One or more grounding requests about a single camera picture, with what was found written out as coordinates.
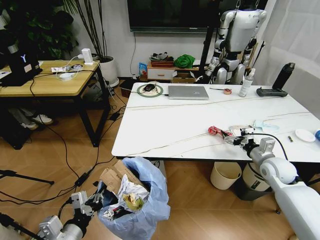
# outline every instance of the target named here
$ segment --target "white table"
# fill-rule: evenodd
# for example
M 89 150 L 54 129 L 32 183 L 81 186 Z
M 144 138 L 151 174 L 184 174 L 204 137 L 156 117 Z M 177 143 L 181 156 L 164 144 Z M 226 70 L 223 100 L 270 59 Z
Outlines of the white table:
M 273 135 L 282 142 L 291 162 L 320 163 L 320 142 L 303 142 L 294 133 L 299 128 L 313 133 L 320 128 L 320 120 L 289 95 L 260 97 L 256 93 L 260 86 L 251 86 L 247 96 L 240 97 L 240 85 L 203 84 L 199 86 L 205 87 L 209 100 L 172 100 L 165 95 L 150 98 L 134 93 L 144 84 L 133 85 L 112 149 L 116 157 L 248 162 L 251 159 L 239 146 L 225 143 L 219 135 L 209 135 L 208 127 L 228 130 L 230 126 L 252 125 L 255 120 L 263 120 L 279 126 Z M 163 94 L 168 93 L 169 84 L 157 83 L 163 87 Z M 209 87 L 231 88 L 232 94 L 225 95 Z M 261 138 L 254 137 L 256 143 Z M 278 143 L 273 152 L 284 158 Z

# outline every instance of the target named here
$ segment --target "laptop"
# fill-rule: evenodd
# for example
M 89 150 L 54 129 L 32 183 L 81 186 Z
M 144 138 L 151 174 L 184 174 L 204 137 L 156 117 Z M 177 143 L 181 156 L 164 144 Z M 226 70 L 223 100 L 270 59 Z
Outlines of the laptop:
M 169 99 L 208 100 L 204 86 L 168 86 Z

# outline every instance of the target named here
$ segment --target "white curtain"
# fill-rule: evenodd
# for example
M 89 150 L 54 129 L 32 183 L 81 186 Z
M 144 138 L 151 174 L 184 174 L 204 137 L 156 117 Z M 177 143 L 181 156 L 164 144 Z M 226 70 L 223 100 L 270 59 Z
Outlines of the white curtain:
M 320 0 L 277 0 L 262 39 L 255 83 L 271 86 L 295 63 L 283 89 L 320 119 Z

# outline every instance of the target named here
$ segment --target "television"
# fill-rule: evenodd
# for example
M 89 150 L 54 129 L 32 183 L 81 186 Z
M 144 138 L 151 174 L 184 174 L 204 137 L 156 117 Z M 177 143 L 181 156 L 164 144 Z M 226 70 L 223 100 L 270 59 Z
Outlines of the television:
M 265 9 L 268 0 L 260 0 Z M 131 32 L 206 33 L 220 26 L 220 16 L 236 8 L 237 0 L 127 0 Z

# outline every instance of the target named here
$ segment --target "white sneaker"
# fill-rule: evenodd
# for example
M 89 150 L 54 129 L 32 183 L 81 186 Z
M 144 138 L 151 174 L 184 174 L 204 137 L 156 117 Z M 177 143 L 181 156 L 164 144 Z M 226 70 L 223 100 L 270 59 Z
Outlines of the white sneaker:
M 21 123 L 20 125 L 25 129 L 28 128 L 30 130 L 36 130 L 39 127 L 35 122 L 31 122 L 29 124 Z
M 39 124 L 45 124 L 45 125 L 50 125 L 54 122 L 50 117 L 44 114 L 38 114 L 38 116 L 32 117 L 31 119 L 33 121 L 36 121 Z

